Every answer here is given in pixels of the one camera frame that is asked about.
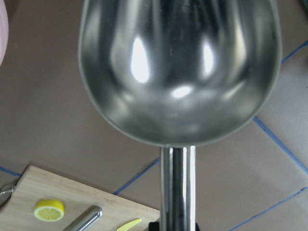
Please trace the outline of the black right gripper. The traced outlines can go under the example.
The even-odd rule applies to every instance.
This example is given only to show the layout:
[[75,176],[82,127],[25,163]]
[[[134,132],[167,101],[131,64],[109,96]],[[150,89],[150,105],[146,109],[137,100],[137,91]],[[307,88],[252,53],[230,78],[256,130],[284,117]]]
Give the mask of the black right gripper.
[[163,226],[160,222],[150,222],[148,226],[149,231],[199,231],[199,226],[195,223],[194,228],[190,225],[185,226],[183,223],[175,222],[169,225]]

